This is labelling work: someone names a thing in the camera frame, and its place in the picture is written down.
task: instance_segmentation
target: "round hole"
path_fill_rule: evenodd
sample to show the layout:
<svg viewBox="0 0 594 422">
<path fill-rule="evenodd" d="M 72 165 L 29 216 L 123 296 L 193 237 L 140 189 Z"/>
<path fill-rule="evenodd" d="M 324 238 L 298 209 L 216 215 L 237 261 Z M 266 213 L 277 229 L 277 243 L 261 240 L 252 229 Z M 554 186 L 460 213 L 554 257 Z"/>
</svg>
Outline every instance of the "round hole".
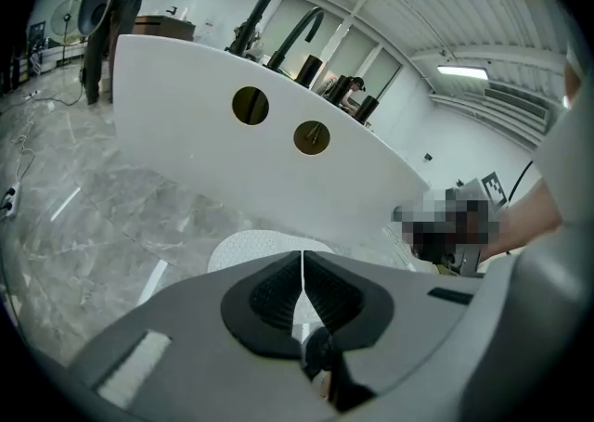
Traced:
<svg viewBox="0 0 594 422">
<path fill-rule="evenodd" d="M 305 121 L 295 130 L 293 141 L 305 155 L 317 155 L 330 143 L 330 132 L 319 121 Z"/>
<path fill-rule="evenodd" d="M 268 98 L 257 87 L 242 87 L 233 96 L 233 113 L 248 125 L 262 123 L 268 115 Z"/>
</svg>

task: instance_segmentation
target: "black cable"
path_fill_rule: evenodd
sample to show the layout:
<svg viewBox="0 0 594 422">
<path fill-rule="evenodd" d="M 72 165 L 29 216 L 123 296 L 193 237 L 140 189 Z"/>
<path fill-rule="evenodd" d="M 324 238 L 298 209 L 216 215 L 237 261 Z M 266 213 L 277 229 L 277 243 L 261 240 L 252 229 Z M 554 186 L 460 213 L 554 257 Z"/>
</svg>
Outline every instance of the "black cable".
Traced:
<svg viewBox="0 0 594 422">
<path fill-rule="evenodd" d="M 530 160 L 528 162 L 528 164 L 526 165 L 526 168 L 523 169 L 522 174 L 520 175 L 520 177 L 518 178 L 518 180 L 516 181 L 516 184 L 513 186 L 513 188 L 511 189 L 511 193 L 510 193 L 510 198 L 508 199 L 508 204 L 511 203 L 511 199 L 513 198 L 513 194 L 516 192 L 516 189 L 518 188 L 518 185 L 520 184 L 520 182 L 522 181 L 523 176 L 526 174 L 526 172 L 528 171 L 528 168 L 530 168 L 530 166 L 532 165 L 532 160 Z"/>
<path fill-rule="evenodd" d="M 64 101 L 62 99 L 56 99 L 54 97 L 43 97 L 41 99 L 33 99 L 33 101 L 37 102 L 37 101 L 41 101 L 41 100 L 52 100 L 54 102 L 59 102 L 60 104 L 63 104 L 66 107 L 70 107 L 70 106 L 73 106 L 74 104 L 76 104 L 79 100 L 81 100 L 81 97 L 83 96 L 83 89 L 84 89 L 84 86 L 83 86 L 83 83 L 81 83 L 81 92 L 80 92 L 80 94 L 78 95 L 78 97 L 76 98 L 76 100 L 74 100 L 73 102 L 70 102 L 70 103 L 69 102 L 66 102 L 66 101 Z"/>
<path fill-rule="evenodd" d="M 6 109 L 2 110 L 2 111 L 0 112 L 0 115 L 6 114 L 6 113 L 7 113 L 9 110 L 11 110 L 11 109 L 13 109 L 13 108 L 15 108 L 15 107 L 18 107 L 18 106 L 22 106 L 23 104 L 25 104 L 25 103 L 27 103 L 27 102 L 29 102 L 29 99 L 25 99 L 25 100 L 23 100 L 22 102 L 19 102 L 19 103 L 17 103 L 17 104 L 13 104 L 12 106 L 10 106 L 10 107 L 7 107 Z"/>
</svg>

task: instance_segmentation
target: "man with cap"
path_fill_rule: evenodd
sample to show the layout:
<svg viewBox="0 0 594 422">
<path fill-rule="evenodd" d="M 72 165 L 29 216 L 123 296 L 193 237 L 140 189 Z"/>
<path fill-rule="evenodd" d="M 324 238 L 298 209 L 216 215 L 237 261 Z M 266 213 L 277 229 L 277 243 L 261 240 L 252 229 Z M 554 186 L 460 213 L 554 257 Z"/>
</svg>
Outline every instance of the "man with cap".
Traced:
<svg viewBox="0 0 594 422">
<path fill-rule="evenodd" d="M 336 82 L 337 80 L 335 77 L 328 79 L 316 90 L 316 94 L 327 99 L 330 95 L 330 92 L 332 91 L 332 87 L 336 85 Z M 341 99 L 341 109 L 353 116 L 356 114 L 356 107 L 349 104 L 348 99 L 353 92 L 357 91 L 365 91 L 365 82 L 360 77 L 352 77 L 351 88 Z"/>
</svg>

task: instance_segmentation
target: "ceiling light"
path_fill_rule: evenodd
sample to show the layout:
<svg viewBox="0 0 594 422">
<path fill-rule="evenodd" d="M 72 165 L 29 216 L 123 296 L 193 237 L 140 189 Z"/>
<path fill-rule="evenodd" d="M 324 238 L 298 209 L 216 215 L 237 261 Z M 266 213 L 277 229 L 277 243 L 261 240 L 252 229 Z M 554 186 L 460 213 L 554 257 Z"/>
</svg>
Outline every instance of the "ceiling light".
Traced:
<svg viewBox="0 0 594 422">
<path fill-rule="evenodd" d="M 484 79 L 485 81 L 489 80 L 489 77 L 486 75 L 486 70 L 484 68 L 466 68 L 462 66 L 437 66 L 437 70 L 439 70 L 442 74 L 473 77 L 476 79 Z"/>
</svg>

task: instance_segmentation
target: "window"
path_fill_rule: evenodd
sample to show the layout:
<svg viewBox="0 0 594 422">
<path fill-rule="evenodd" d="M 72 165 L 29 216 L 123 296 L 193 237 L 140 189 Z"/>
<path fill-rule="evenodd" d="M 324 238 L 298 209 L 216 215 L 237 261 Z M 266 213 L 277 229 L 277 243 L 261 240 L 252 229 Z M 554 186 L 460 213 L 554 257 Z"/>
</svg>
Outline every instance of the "window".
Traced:
<svg viewBox="0 0 594 422">
<path fill-rule="evenodd" d="M 336 53 L 329 62 L 324 77 L 318 78 L 313 90 L 316 90 L 323 82 L 330 78 L 341 76 L 355 76 L 369 53 L 375 47 L 375 43 L 364 33 L 355 27 L 342 39 Z"/>
<path fill-rule="evenodd" d="M 282 42 L 285 41 L 285 38 L 301 20 L 303 15 L 314 6 L 304 0 L 282 0 L 262 34 L 266 56 L 272 56 L 280 48 Z M 341 22 L 338 17 L 325 11 L 324 20 L 312 42 L 306 43 L 304 39 L 311 30 L 313 22 L 305 29 L 297 41 L 295 41 L 295 44 L 289 50 L 280 68 L 295 79 L 309 55 L 317 58 L 320 57 L 324 47 L 336 32 Z"/>
<path fill-rule="evenodd" d="M 400 70 L 400 64 L 392 56 L 382 49 L 365 74 L 366 92 L 360 91 L 351 95 L 353 100 L 359 104 L 367 96 L 373 96 L 381 100 L 381 94 L 388 88 L 396 73 Z"/>
</svg>

